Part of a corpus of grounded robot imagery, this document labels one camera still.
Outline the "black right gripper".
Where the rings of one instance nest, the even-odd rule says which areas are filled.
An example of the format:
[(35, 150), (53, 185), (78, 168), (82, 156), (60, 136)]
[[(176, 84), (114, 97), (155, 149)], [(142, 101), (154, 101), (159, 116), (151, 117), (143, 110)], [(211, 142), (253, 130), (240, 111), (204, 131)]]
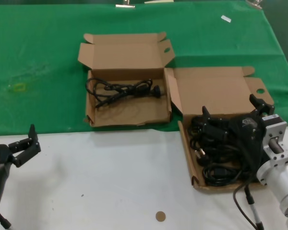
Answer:
[(249, 96), (249, 101), (254, 110), (247, 114), (234, 116), (229, 120), (211, 117), (207, 108), (203, 106), (202, 134), (218, 141), (226, 141), (229, 130), (252, 173), (256, 173), (264, 158), (262, 117), (273, 115), (275, 107), (263, 99), (257, 98), (254, 94)]

